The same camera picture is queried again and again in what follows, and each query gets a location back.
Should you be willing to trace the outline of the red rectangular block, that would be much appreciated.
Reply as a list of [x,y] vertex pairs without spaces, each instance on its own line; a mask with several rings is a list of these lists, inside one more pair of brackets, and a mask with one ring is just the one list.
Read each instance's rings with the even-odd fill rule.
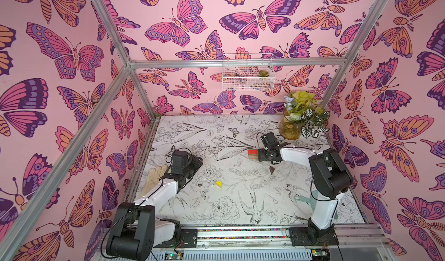
[[258,155],[258,150],[257,149],[250,149],[248,150],[248,155]]

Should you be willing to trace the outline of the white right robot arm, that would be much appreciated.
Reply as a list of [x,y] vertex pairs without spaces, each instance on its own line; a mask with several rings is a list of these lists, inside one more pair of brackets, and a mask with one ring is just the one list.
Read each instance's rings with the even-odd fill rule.
[[353,177],[338,152],[332,148],[312,150],[279,142],[272,132],[260,135],[263,148],[258,160],[271,164],[287,161],[311,169],[309,193],[315,201],[307,227],[290,227],[286,235],[294,247],[338,246],[333,219],[340,201],[349,190]]

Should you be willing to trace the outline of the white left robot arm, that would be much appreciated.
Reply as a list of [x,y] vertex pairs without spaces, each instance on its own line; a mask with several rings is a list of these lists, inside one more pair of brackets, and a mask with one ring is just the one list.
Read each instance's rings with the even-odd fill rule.
[[159,169],[158,183],[133,202],[119,205],[112,225],[100,246],[104,259],[125,258],[144,261],[155,247],[182,245],[181,224],[174,219],[156,220],[156,212],[182,191],[203,166],[203,158],[187,148],[175,150],[168,165]]

